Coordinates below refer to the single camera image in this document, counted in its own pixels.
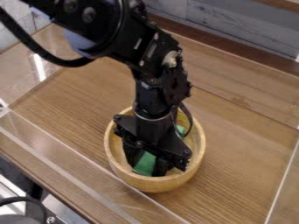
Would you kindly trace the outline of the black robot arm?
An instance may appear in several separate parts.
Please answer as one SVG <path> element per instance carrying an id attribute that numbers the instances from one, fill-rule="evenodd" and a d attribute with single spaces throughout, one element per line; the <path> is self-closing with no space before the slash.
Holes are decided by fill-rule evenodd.
<path id="1" fill-rule="evenodd" d="M 134 171 L 163 177 L 187 169 L 190 131 L 176 124 L 188 109 L 192 84 L 176 39 L 151 21 L 143 0 L 20 0 L 66 31 L 76 59 L 52 55 L 0 7 L 0 23 L 41 58 L 62 67 L 83 67 L 102 57 L 124 63 L 135 79 L 132 115 L 116 114 L 115 134 Z"/>

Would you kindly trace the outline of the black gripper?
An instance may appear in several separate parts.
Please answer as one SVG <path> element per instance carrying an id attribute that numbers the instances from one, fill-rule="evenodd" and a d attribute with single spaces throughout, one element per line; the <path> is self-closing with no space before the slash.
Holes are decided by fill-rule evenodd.
<path id="1" fill-rule="evenodd" d="M 187 170 L 192 150 L 183 139 L 192 131 L 192 116 L 190 112 L 184 115 L 188 128 L 178 124 L 178 108 L 160 119 L 144 119 L 138 113 L 115 115 L 115 134 L 122 139 L 126 161 L 135 171 L 143 170 L 142 158 L 146 151 L 158 156 L 154 166 L 155 177 L 163 177 L 172 168 L 183 172 Z"/>

